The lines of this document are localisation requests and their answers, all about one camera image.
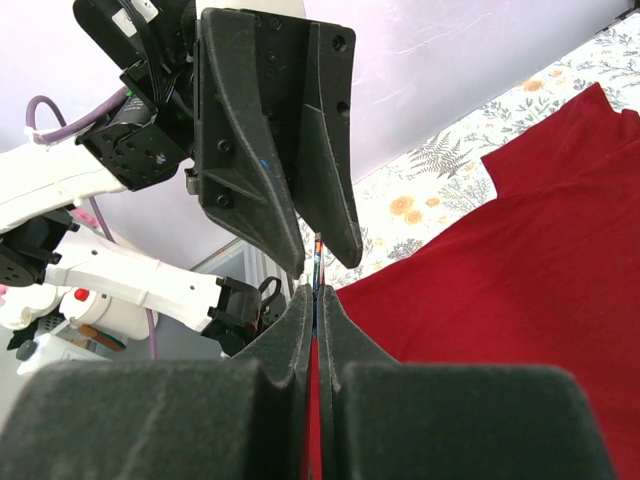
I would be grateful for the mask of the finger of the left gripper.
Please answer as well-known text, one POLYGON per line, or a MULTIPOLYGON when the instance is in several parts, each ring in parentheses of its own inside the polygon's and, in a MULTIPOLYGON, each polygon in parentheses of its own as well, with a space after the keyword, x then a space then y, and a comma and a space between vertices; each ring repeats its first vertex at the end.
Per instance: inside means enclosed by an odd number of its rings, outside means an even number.
POLYGON ((347 268, 363 254, 350 162, 354 49, 352 29, 310 24, 294 188, 298 213, 347 268))

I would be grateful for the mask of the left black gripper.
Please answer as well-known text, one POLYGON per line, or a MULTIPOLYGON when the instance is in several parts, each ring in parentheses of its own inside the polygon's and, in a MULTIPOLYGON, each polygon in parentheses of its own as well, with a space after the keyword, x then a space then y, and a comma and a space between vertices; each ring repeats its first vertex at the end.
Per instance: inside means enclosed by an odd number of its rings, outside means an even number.
MULTIPOLYGON (((192 1, 77 1, 77 23, 120 68, 124 97, 76 142, 130 191, 172 178, 194 145, 192 1)), ((195 162, 206 216, 288 274, 301 234, 269 123, 250 12, 205 8, 196 44, 195 162)))

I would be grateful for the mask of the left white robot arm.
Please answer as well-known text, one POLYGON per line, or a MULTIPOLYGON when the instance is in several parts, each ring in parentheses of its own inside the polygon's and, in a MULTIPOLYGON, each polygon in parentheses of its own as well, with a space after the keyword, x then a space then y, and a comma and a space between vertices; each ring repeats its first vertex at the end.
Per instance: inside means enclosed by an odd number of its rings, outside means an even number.
POLYGON ((363 242, 350 167, 353 29, 300 1, 77 1, 122 88, 1 163, 1 281, 92 290, 170 316, 236 354, 262 331, 250 286, 180 269, 78 224, 106 193, 171 179, 216 225, 303 272, 300 225, 345 267, 363 242))

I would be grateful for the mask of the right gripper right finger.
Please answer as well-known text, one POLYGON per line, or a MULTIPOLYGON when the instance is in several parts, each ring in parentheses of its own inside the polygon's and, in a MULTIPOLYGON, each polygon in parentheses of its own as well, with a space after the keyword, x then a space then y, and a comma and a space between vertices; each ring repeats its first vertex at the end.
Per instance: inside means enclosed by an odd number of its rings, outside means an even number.
POLYGON ((327 479, 612 479, 584 392, 547 366, 402 364, 317 295, 327 479))

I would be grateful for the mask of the red t-shirt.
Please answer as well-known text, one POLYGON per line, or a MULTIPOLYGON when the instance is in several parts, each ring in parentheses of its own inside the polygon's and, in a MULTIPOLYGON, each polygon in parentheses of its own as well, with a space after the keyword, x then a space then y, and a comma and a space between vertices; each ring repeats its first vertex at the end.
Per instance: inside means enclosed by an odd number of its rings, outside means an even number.
MULTIPOLYGON (((614 466, 639 475, 639 129, 573 141, 415 254, 334 289, 402 364, 547 366, 584 392, 614 466)), ((312 471, 322 473, 318 360, 312 471)))

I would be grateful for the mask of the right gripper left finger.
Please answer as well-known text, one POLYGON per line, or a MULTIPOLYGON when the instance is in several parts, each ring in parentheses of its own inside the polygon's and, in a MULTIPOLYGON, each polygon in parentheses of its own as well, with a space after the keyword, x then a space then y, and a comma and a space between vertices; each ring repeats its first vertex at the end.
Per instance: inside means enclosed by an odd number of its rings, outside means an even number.
POLYGON ((5 479, 304 479, 311 290, 227 360, 64 361, 1 434, 5 479))

